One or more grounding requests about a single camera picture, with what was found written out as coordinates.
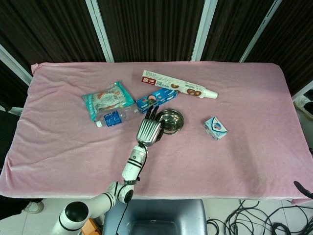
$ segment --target table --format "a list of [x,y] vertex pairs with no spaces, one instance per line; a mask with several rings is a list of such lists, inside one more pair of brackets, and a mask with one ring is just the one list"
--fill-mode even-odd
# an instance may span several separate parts
[[[277,65],[161,62],[33,65],[0,193],[89,198],[122,181],[143,117],[97,128],[81,95],[122,80],[139,99],[159,89],[141,82],[143,70],[203,85],[219,96],[179,94],[160,107],[181,111],[185,126],[149,147],[135,198],[306,198],[295,180],[312,191],[313,159]],[[203,127],[212,116],[229,131],[219,141]]]

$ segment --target plastic food bag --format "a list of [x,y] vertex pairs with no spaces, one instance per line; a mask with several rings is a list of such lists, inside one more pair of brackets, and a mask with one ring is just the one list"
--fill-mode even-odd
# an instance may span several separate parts
[[108,89],[101,92],[85,94],[82,98],[92,121],[96,120],[99,113],[110,113],[115,109],[134,104],[133,98],[120,82],[111,84]]

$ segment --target stainless steel bowl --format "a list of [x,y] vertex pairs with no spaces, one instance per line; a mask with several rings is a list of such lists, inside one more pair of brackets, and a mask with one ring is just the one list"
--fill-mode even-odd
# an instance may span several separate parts
[[156,116],[157,121],[165,121],[164,133],[168,135],[176,134],[184,126],[183,115],[175,109],[165,109]]

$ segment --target white shoe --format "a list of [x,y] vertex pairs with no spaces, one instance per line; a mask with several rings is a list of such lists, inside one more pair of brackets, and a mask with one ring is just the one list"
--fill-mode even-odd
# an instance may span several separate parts
[[27,207],[24,208],[23,211],[26,211],[27,213],[30,214],[38,214],[43,211],[45,208],[44,204],[42,202],[30,202]]
[[304,105],[309,102],[312,102],[312,100],[302,95],[298,97],[293,103],[298,110],[302,111],[309,119],[313,120],[313,115],[304,108]]

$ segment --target robotic arm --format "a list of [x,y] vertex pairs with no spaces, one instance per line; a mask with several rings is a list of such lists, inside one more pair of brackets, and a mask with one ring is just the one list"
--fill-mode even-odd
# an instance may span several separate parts
[[136,139],[138,146],[133,148],[122,172],[124,182],[113,182],[106,192],[82,201],[68,204],[61,212],[52,229],[52,235],[77,235],[89,218],[97,218],[114,207],[116,200],[128,203],[134,193],[134,185],[146,163],[148,150],[163,135],[164,122],[155,120],[158,106],[151,106],[142,121]]

